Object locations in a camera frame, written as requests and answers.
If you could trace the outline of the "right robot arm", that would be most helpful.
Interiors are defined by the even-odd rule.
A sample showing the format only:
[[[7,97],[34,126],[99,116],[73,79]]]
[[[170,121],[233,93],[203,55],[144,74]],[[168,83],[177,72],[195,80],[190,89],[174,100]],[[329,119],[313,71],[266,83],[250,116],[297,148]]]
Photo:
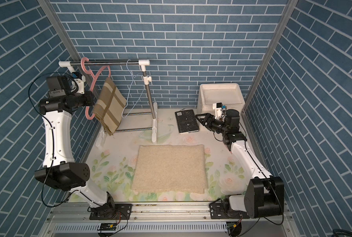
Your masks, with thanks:
[[[245,194],[229,194],[222,201],[227,216],[246,212],[250,218],[267,218],[284,213],[284,182],[272,175],[259,161],[240,131],[240,113],[229,109],[219,120],[209,113],[195,116],[207,130],[221,134],[222,142],[237,159],[250,180]]]

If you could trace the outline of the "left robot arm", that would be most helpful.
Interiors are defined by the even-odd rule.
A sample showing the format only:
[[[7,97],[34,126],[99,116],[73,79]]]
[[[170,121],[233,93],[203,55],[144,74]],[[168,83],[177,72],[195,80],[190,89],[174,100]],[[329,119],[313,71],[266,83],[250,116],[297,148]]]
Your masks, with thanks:
[[[34,177],[43,185],[83,198],[90,206],[91,220],[112,220],[119,217],[112,196],[91,180],[89,166],[75,162],[71,151],[72,114],[79,107],[93,105],[94,96],[85,91],[84,78],[80,73],[47,74],[48,97],[39,102],[36,110],[44,122],[45,157]]]

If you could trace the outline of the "beige scarf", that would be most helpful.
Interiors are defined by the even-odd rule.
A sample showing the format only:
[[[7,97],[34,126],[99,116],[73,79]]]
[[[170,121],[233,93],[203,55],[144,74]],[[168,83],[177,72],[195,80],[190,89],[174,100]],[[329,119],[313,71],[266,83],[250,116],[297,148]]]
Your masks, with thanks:
[[[207,188],[204,145],[140,146],[132,190],[203,194]]]

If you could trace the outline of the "brown plaid scarf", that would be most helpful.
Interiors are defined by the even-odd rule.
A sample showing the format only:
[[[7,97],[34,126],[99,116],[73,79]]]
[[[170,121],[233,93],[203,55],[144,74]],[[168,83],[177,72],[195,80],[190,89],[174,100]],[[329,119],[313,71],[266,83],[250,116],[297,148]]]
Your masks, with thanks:
[[[109,136],[113,135],[119,127],[125,106],[126,99],[113,80],[107,78],[92,113]]]

